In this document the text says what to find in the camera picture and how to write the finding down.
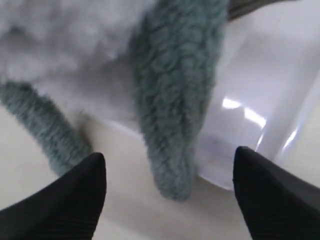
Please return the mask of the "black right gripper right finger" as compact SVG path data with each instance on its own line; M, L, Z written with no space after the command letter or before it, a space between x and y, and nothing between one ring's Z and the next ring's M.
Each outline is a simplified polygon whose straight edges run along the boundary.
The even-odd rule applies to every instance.
M253 240L318 240L320 189L256 151L240 146L234 194Z

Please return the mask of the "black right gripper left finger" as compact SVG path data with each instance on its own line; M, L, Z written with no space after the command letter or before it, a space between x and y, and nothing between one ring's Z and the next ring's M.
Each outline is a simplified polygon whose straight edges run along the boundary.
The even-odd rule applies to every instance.
M2 240L91 240L107 192L106 162L95 152L37 193L0 211Z

